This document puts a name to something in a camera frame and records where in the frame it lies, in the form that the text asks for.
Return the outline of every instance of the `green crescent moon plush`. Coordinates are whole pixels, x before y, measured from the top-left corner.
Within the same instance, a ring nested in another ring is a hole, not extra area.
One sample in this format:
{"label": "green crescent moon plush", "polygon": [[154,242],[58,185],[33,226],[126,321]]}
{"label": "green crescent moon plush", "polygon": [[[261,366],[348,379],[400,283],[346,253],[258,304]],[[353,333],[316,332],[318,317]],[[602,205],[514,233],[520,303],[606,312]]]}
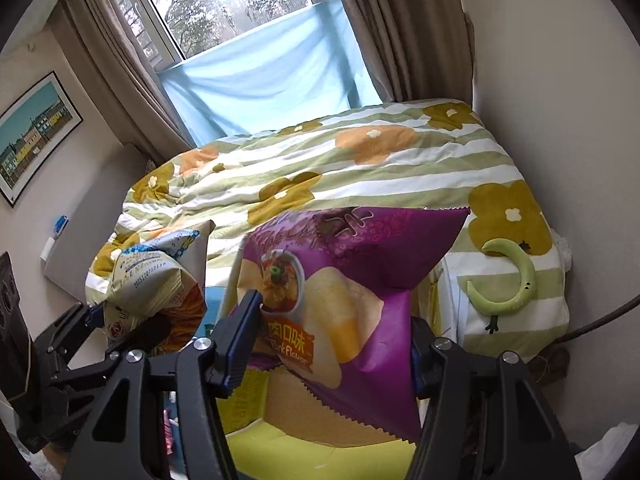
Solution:
{"label": "green crescent moon plush", "polygon": [[490,334],[498,331],[498,316],[515,314],[526,306],[536,293],[536,269],[529,255],[514,241],[506,238],[494,238],[482,246],[482,251],[504,254],[516,264],[520,271],[520,290],[507,301],[491,301],[480,294],[469,280],[466,283],[466,294],[474,308],[491,321],[486,327]]}

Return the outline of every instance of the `black cable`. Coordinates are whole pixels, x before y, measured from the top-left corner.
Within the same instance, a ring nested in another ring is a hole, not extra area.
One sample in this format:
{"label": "black cable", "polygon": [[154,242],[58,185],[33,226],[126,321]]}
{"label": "black cable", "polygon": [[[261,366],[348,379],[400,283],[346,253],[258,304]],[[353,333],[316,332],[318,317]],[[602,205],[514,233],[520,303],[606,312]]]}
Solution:
{"label": "black cable", "polygon": [[601,326],[604,326],[607,323],[610,323],[614,319],[617,319],[620,316],[623,316],[627,312],[635,309],[635,307],[638,306],[639,304],[640,304],[640,294],[635,298],[633,298],[628,303],[625,303],[624,305],[618,307],[613,312],[609,312],[606,316],[602,316],[600,319],[597,319],[592,323],[589,323],[583,327],[577,328],[576,330],[572,330],[571,332],[568,332],[563,336],[560,336],[558,339],[555,339],[555,341],[553,341],[551,344],[555,345],[558,343],[566,343],[568,341],[572,341],[576,338],[579,338],[581,335],[584,335],[588,332],[596,330],[597,328],[600,328]]}

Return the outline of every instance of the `screw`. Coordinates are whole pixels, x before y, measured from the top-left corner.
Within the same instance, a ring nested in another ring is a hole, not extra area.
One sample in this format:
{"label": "screw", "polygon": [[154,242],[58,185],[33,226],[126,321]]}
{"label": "screw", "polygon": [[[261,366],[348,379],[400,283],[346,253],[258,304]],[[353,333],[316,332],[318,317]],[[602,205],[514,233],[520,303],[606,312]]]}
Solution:
{"label": "screw", "polygon": [[137,363],[142,359],[143,353],[142,350],[131,350],[127,353],[127,363]]}
{"label": "screw", "polygon": [[451,348],[451,339],[447,339],[446,337],[439,337],[436,339],[436,341],[433,342],[433,345],[438,349],[438,350],[449,350]]}
{"label": "screw", "polygon": [[196,350],[206,350],[211,346],[211,339],[208,337],[200,337],[193,342],[193,346]]}
{"label": "screw", "polygon": [[520,360],[520,358],[518,357],[518,354],[516,354],[516,352],[512,352],[511,350],[507,350],[504,354],[502,354],[502,360],[505,363],[508,363],[510,365],[514,365]]}

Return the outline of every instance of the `yellow flower pattern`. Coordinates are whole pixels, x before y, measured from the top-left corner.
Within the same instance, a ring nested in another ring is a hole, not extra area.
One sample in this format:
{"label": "yellow flower pattern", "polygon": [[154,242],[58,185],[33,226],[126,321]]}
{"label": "yellow flower pattern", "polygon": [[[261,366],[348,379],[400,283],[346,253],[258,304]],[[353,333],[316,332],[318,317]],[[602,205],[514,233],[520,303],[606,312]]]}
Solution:
{"label": "yellow flower pattern", "polygon": [[133,186],[133,200],[142,204],[166,199],[169,194],[169,180],[173,176],[174,164],[172,162],[164,163]]}
{"label": "yellow flower pattern", "polygon": [[310,188],[321,175],[305,171],[289,180],[279,178],[264,186],[258,193],[260,203],[248,211],[249,224],[258,226],[290,209],[299,209],[314,199]]}
{"label": "yellow flower pattern", "polygon": [[478,250],[494,238],[508,238],[537,256],[551,249],[551,233],[524,180],[510,186],[482,184],[469,193],[469,205],[476,215],[469,237]]}
{"label": "yellow flower pattern", "polygon": [[278,137],[290,135],[290,134],[304,134],[315,130],[322,126],[320,119],[314,119],[313,121],[305,121],[304,123],[296,124],[295,126],[287,126],[278,132]]}
{"label": "yellow flower pattern", "polygon": [[138,233],[119,234],[112,241],[105,243],[94,260],[94,274],[101,278],[108,278],[113,272],[118,256],[124,249],[129,249],[140,243]]}
{"label": "yellow flower pattern", "polygon": [[443,103],[427,106],[422,111],[430,117],[429,126],[448,132],[459,130],[465,124],[482,125],[480,119],[466,103]]}

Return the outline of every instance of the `bowl of noodles image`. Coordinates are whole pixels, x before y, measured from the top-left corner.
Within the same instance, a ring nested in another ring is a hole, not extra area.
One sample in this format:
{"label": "bowl of noodles image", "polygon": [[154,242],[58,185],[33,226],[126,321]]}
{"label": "bowl of noodles image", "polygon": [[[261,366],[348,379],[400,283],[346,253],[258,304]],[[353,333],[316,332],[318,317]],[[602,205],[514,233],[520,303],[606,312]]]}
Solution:
{"label": "bowl of noodles image", "polygon": [[265,254],[262,279],[262,311],[265,314],[294,314],[302,303],[305,283],[305,271],[298,258],[283,250]]}

